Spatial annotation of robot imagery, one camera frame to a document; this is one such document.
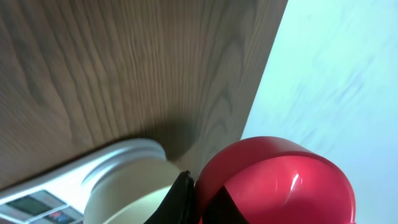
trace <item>wooden table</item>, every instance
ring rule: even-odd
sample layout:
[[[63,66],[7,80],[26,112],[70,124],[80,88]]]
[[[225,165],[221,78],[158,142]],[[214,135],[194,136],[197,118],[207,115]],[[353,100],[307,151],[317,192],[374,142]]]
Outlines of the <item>wooden table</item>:
[[[197,177],[241,137],[286,0],[0,0],[0,189],[119,139]]]

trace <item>red plastic object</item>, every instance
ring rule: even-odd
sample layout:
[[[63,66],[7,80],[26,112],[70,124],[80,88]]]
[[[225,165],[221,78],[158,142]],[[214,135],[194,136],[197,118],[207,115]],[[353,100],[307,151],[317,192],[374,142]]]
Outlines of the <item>red plastic object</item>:
[[[354,192],[344,173],[286,139],[245,139],[212,158],[195,185],[200,217],[223,185],[249,223],[354,223]]]

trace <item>white cup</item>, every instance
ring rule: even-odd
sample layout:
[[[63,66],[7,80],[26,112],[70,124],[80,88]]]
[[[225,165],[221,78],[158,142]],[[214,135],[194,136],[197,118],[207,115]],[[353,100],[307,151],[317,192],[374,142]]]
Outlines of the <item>white cup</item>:
[[[119,166],[96,183],[84,224],[144,223],[159,207],[180,170],[158,157]]]

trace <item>white wall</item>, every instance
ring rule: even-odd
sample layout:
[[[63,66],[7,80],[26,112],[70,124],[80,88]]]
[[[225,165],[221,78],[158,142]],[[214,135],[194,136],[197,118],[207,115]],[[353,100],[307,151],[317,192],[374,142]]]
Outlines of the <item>white wall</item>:
[[[357,223],[398,223],[398,0],[290,0],[242,138],[338,165]]]

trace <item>digital kitchen scale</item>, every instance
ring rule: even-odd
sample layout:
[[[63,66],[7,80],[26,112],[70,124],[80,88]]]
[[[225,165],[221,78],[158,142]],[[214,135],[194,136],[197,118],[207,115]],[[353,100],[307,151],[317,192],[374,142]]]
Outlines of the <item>digital kitchen scale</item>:
[[[0,218],[13,223],[77,224],[93,187],[111,170],[145,157],[166,160],[150,139],[118,142],[38,178],[0,192]]]

